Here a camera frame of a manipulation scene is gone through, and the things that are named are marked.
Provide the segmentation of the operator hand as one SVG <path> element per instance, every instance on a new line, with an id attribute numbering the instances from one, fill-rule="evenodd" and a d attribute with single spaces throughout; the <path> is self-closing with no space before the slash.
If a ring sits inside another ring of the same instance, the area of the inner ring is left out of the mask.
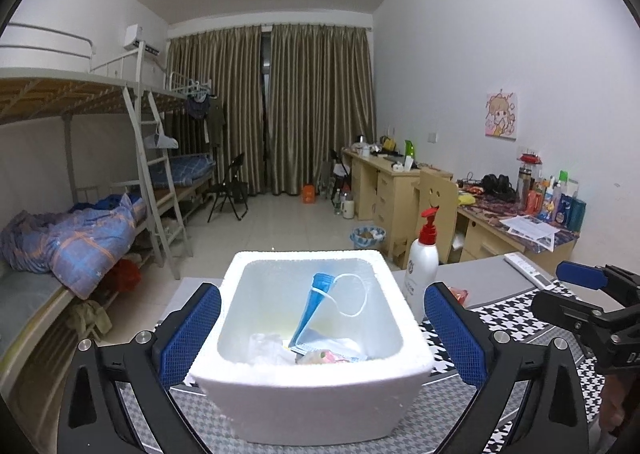
<path id="1" fill-rule="evenodd" d="M 599 413 L 599 425 L 602 431 L 610 434 L 623 423 L 625 418 L 623 404 L 637 377 L 638 374 L 633 372 L 605 376 Z"/>

